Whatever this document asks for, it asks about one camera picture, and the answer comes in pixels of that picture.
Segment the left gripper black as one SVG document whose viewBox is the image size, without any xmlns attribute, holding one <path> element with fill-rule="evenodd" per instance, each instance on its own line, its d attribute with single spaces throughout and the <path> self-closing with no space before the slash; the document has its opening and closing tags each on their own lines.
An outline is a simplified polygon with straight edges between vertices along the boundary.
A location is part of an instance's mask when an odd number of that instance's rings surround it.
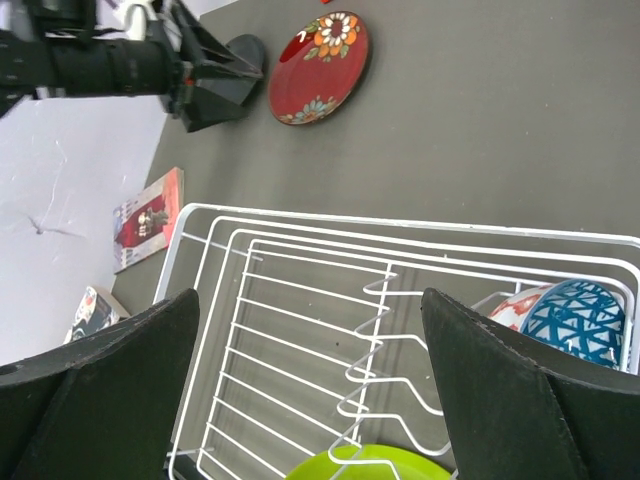
<svg viewBox="0 0 640 480">
<path fill-rule="evenodd" d="M 170 13 L 149 22 L 149 41 L 160 50 L 159 74 L 166 82 L 158 93 L 164 111 L 180 118 L 188 133 L 243 118 L 261 79 L 228 67 L 226 44 L 183 1 L 172 1 Z"/>
</svg>

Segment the red floral plate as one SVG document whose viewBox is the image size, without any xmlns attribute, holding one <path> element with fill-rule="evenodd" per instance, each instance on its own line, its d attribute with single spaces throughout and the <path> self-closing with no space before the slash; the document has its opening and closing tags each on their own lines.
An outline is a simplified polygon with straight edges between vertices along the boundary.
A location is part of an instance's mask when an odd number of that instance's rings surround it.
<svg viewBox="0 0 640 480">
<path fill-rule="evenodd" d="M 272 115 L 300 126 L 331 115 L 363 77 L 371 40 L 364 20 L 334 11 L 309 22 L 275 62 L 267 86 Z"/>
</svg>

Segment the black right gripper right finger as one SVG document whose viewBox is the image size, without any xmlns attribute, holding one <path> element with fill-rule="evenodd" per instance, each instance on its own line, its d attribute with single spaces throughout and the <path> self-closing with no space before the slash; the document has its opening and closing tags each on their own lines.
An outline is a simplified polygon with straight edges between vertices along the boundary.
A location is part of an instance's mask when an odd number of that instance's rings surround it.
<svg viewBox="0 0 640 480">
<path fill-rule="evenodd" d="M 428 288 L 421 315 L 462 479 L 636 479 L 639 379 Z"/>
</svg>

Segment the black glossy plate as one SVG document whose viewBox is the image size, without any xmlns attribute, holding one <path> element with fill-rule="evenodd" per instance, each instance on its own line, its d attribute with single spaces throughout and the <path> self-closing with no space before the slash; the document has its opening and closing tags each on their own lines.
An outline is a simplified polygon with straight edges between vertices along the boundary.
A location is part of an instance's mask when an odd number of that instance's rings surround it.
<svg viewBox="0 0 640 480">
<path fill-rule="evenodd" d="M 262 78 L 266 61 L 266 50 L 263 42 L 255 35 L 243 34 L 234 37 L 226 47 L 232 54 L 228 67 L 241 76 Z"/>
</svg>

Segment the green plate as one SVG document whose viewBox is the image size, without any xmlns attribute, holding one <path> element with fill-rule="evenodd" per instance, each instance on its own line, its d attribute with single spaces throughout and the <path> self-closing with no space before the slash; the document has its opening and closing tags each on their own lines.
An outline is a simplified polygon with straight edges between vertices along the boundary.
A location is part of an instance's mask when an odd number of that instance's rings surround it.
<svg viewBox="0 0 640 480">
<path fill-rule="evenodd" d="M 319 453 L 290 471 L 286 480 L 424 479 L 447 480 L 451 473 L 417 453 L 397 447 L 345 445 Z"/>
</svg>

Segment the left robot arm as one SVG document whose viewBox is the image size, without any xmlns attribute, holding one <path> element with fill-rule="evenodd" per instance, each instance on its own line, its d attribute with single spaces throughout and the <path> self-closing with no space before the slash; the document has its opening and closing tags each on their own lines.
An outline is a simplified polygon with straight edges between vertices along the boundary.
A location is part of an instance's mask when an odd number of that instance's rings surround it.
<svg viewBox="0 0 640 480">
<path fill-rule="evenodd" d="M 31 97 L 158 97 L 188 132 L 241 119 L 263 80 L 255 35 L 216 39 L 182 1 L 12 1 L 1 32 L 1 112 Z"/>
</svg>

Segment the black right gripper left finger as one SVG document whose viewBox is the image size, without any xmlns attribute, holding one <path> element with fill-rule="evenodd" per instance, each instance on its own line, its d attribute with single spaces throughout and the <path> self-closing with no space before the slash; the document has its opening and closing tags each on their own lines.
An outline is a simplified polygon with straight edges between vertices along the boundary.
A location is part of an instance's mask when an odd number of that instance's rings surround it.
<svg viewBox="0 0 640 480">
<path fill-rule="evenodd" d="M 199 321 L 186 289 L 2 366 L 2 478 L 163 478 Z"/>
</svg>

